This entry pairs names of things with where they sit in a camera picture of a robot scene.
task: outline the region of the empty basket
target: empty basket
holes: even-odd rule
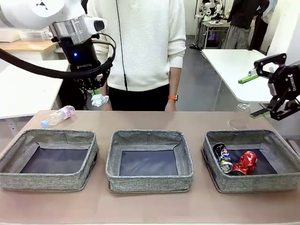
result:
[[[116,131],[106,161],[113,192],[186,192],[194,174],[185,136],[178,131]]]
[[[244,152],[254,152],[257,155],[256,169],[248,176],[223,173],[212,149],[216,143],[226,145],[233,164]],[[269,130],[208,132],[203,156],[220,192],[292,190],[297,188],[300,180],[300,158],[282,137]]]
[[[97,151],[93,132],[26,130],[0,158],[0,186],[8,190],[81,190]]]

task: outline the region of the bottle cap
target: bottle cap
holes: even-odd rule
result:
[[[48,128],[49,127],[49,124],[48,124],[48,122],[46,120],[43,120],[41,122],[41,125],[42,125],[42,128]]]

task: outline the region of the person's hand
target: person's hand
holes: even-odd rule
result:
[[[176,104],[174,100],[169,99],[167,105],[165,106],[165,112],[175,112]]]
[[[108,101],[108,103],[105,103],[104,105],[101,106],[101,110],[102,111],[112,111],[112,106],[110,104],[110,102]]]

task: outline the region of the white pillar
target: white pillar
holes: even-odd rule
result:
[[[300,61],[300,1],[285,0],[268,56],[286,53],[286,65]]]

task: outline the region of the white tissue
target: white tissue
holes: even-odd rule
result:
[[[94,106],[97,106],[97,107],[100,107],[102,106],[103,104],[107,103],[108,102],[108,96],[103,96],[101,94],[99,95],[94,95],[91,99],[92,101],[92,105]]]

